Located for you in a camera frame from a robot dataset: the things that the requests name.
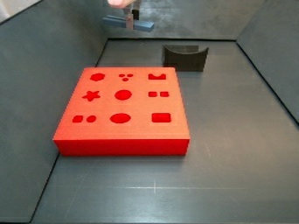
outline gray wall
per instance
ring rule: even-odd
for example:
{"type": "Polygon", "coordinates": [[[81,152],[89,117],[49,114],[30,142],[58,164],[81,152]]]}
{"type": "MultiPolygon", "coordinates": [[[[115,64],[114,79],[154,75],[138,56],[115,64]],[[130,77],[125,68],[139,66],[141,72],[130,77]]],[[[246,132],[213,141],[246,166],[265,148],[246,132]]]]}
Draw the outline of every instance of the gray wall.
{"type": "Polygon", "coordinates": [[[58,122],[107,42],[101,7],[46,0],[0,26],[0,221],[33,218],[58,156],[58,122]]]}
{"type": "Polygon", "coordinates": [[[238,43],[299,122],[298,15],[298,0],[268,0],[238,43]]]}
{"type": "MultiPolygon", "coordinates": [[[[105,26],[111,38],[237,39],[265,0],[143,0],[141,20],[151,33],[105,26]]],[[[103,13],[123,16],[107,5],[103,13]]]]}

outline red shape sorter box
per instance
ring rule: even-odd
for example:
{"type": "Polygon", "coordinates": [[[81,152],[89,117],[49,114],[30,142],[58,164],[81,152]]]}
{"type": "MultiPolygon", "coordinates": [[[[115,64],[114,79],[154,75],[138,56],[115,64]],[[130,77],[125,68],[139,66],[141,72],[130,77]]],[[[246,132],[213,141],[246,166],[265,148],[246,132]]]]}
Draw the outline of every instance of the red shape sorter box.
{"type": "Polygon", "coordinates": [[[190,143],[171,67],[93,67],[54,136],[63,156],[185,155],[190,143]]]}

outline metal enclosure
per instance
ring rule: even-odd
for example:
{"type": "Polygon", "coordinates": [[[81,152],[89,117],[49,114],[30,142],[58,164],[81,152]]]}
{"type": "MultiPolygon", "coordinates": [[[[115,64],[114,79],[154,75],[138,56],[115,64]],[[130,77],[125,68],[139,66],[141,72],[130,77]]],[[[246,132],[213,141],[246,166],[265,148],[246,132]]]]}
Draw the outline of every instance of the metal enclosure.
{"type": "Polygon", "coordinates": [[[107,41],[101,7],[42,1],[0,26],[0,221],[33,218],[58,157],[62,112],[107,41]]]}
{"type": "Polygon", "coordinates": [[[0,222],[299,222],[299,129],[285,107],[298,121],[298,4],[145,0],[151,33],[102,26],[106,15],[123,13],[106,0],[43,0],[7,21],[0,222]],[[159,67],[165,45],[210,48],[204,73],[179,73],[187,156],[59,157],[55,164],[53,134],[83,68],[98,61],[159,67]]]}
{"type": "Polygon", "coordinates": [[[268,0],[238,43],[299,122],[299,2],[268,0]]]}

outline shape-shaped cutout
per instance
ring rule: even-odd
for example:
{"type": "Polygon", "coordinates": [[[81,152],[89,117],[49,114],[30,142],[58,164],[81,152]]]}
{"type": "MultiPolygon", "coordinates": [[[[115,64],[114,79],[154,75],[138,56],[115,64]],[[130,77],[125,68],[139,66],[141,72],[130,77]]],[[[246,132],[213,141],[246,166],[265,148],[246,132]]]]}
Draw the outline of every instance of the shape-shaped cutout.
{"type": "Polygon", "coordinates": [[[103,81],[106,79],[106,75],[103,73],[94,73],[90,76],[90,79],[94,81],[103,81]]]}
{"type": "Polygon", "coordinates": [[[83,122],[83,115],[75,115],[73,118],[74,123],[82,123],[83,122]]]}
{"type": "Polygon", "coordinates": [[[126,101],[127,99],[130,99],[131,98],[131,96],[133,96],[133,93],[131,93],[131,91],[129,91],[129,90],[119,90],[118,92],[117,92],[117,95],[115,95],[115,97],[121,100],[121,101],[126,101]]]}
{"type": "Polygon", "coordinates": [[[158,96],[158,93],[154,92],[154,91],[153,91],[153,92],[149,92],[149,96],[150,96],[150,97],[157,97],[157,96],[158,96]]]}
{"type": "Polygon", "coordinates": [[[113,123],[127,123],[131,120],[129,114],[115,114],[110,117],[113,123]]]}
{"type": "Polygon", "coordinates": [[[83,99],[89,99],[90,102],[93,102],[97,98],[101,98],[99,91],[89,91],[87,94],[82,97],[83,99]]]}
{"type": "Polygon", "coordinates": [[[158,76],[155,76],[154,74],[149,74],[149,80],[151,81],[165,81],[166,80],[166,74],[161,74],[158,76]]]}
{"type": "Polygon", "coordinates": [[[161,96],[162,97],[170,97],[170,92],[167,92],[167,91],[161,92],[161,96]]]}
{"type": "Polygon", "coordinates": [[[131,73],[130,73],[130,74],[123,74],[123,73],[122,73],[122,74],[119,75],[119,77],[123,78],[123,81],[129,81],[129,78],[133,78],[134,75],[133,75],[131,73]]]}
{"type": "Polygon", "coordinates": [[[94,123],[97,120],[98,120],[98,118],[97,118],[94,115],[91,115],[91,116],[87,118],[87,122],[89,122],[89,123],[94,123]]]}
{"type": "Polygon", "coordinates": [[[173,121],[173,116],[170,113],[153,113],[154,123],[170,123],[173,121]]]}

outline star-shaped hole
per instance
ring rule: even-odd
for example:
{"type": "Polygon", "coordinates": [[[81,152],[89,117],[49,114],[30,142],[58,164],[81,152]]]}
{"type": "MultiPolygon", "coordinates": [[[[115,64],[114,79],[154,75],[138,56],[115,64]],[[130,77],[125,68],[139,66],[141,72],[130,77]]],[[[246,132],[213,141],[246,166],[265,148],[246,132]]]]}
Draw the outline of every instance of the star-shaped hole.
{"type": "Polygon", "coordinates": [[[89,91],[87,94],[82,98],[89,99],[89,101],[93,102],[97,98],[101,98],[99,91],[97,92],[89,91]]]}

